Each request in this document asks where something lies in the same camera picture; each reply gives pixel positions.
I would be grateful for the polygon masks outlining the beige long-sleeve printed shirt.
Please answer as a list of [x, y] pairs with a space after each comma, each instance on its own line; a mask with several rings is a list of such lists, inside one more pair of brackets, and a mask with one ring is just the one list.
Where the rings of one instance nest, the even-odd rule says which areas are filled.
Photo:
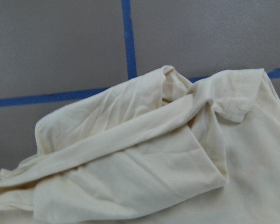
[[280, 99], [263, 69], [164, 66], [64, 106], [0, 171], [0, 224], [280, 224]]

